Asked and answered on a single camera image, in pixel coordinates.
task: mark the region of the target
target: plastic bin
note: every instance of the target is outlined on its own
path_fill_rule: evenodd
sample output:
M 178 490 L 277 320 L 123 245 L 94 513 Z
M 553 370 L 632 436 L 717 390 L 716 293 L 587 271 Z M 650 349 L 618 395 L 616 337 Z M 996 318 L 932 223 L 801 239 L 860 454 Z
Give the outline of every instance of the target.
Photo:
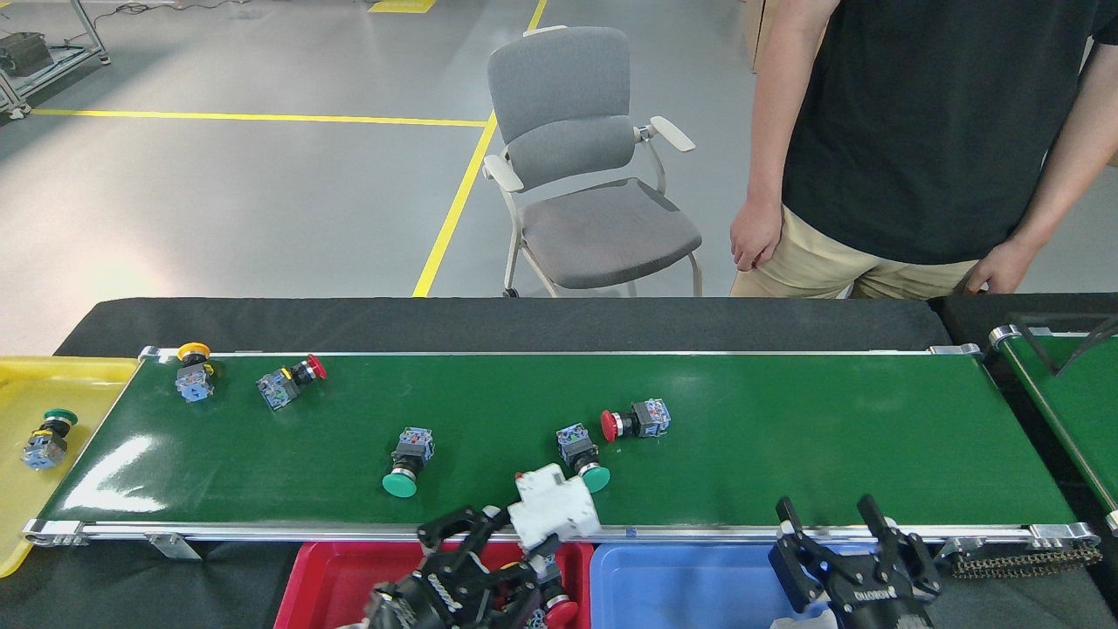
M 594 629 L 769 629 L 795 613 L 768 562 L 769 544 L 599 546 L 590 562 Z M 868 552 L 869 546 L 835 547 Z
M 16 572 L 31 544 L 20 532 L 36 517 L 74 466 L 86 442 L 136 371 L 135 359 L 0 358 L 0 579 Z M 78 417 L 66 436 L 66 458 L 54 468 L 23 465 L 23 447 L 42 412 L 64 408 Z
M 579 603 L 567 629 L 590 627 L 587 578 L 593 554 L 589 544 L 563 544 L 556 553 L 563 588 Z M 493 542 L 485 546 L 482 563 L 498 570 L 522 556 L 517 544 Z M 400 580 L 420 559 L 418 542 L 307 542 L 295 557 L 275 629 L 334 629 L 358 622 L 372 587 Z

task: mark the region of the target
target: chair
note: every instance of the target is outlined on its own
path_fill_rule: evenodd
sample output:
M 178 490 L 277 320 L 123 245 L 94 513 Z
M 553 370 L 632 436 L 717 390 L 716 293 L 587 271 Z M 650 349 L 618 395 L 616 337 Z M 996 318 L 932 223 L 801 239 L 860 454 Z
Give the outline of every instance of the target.
M 682 152 L 694 143 L 667 120 L 629 121 L 629 53 L 613 28 L 556 27 L 530 31 L 489 61 L 490 94 L 505 146 L 482 172 L 500 187 L 512 217 L 504 294 L 521 251 L 551 296 L 556 286 L 591 288 L 633 282 L 684 256 L 702 296 L 695 226 L 664 197 L 663 163 L 652 145 L 662 135 Z M 518 207 L 513 194 L 575 174 L 622 168 L 635 145 L 647 149 L 657 185 L 618 179 Z M 631 283 L 631 293 L 635 287 Z

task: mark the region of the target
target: cardboard box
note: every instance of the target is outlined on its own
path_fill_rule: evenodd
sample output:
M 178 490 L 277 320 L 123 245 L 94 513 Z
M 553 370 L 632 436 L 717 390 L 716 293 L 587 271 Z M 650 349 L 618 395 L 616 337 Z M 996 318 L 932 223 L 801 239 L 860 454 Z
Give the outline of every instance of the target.
M 757 72 L 757 59 L 768 41 L 770 19 L 780 0 L 746 0 L 746 48 L 749 50 L 749 67 Z

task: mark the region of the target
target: chair armrest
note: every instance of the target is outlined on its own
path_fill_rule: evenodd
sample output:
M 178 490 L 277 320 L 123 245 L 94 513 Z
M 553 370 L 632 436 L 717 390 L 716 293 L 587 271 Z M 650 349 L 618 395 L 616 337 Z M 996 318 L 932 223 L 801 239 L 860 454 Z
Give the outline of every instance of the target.
M 680 131 L 679 126 L 672 124 L 670 120 L 663 116 L 654 115 L 648 121 L 648 126 L 653 127 L 656 133 L 664 136 L 667 143 L 675 146 L 675 150 L 681 153 L 686 153 L 695 150 L 695 143 L 688 137 L 688 134 Z
M 485 155 L 482 160 L 482 174 L 486 179 L 496 181 L 505 192 L 519 192 L 524 189 L 524 182 L 517 175 L 517 171 L 500 155 Z

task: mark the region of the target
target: cable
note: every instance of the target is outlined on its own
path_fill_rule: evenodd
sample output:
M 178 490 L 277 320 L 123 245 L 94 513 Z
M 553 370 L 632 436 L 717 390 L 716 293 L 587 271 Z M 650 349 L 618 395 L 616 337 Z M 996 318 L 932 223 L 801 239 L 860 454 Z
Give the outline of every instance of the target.
M 217 9 L 221 4 L 229 4 L 229 3 L 247 4 L 247 3 L 252 2 L 252 1 L 253 0 L 221 0 L 217 4 L 186 4 L 183 7 L 177 7 L 174 4 L 155 4 L 155 6 L 152 6 L 152 4 L 144 4 L 142 2 L 125 2 L 125 3 L 116 7 L 115 9 L 113 9 L 112 11 L 110 11 L 107 13 L 102 13 L 102 15 L 93 18 L 93 28 L 94 28 L 94 30 L 96 30 L 97 22 L 101 21 L 102 18 L 108 18 L 108 17 L 117 16 L 117 15 L 122 15 L 122 16 L 139 16 L 140 13 L 146 13 L 148 11 L 153 11 L 155 9 L 171 9 L 172 11 L 186 11 L 187 9 L 195 9 L 195 8 L 198 8 L 198 9 Z M 66 46 L 69 46 L 70 41 L 74 41 L 75 39 L 80 39 L 82 37 L 85 37 L 87 35 L 88 35 L 87 32 L 83 32 L 80 35 L 75 35 L 74 37 L 70 37 L 68 39 L 63 39 L 63 44 L 66 45 Z

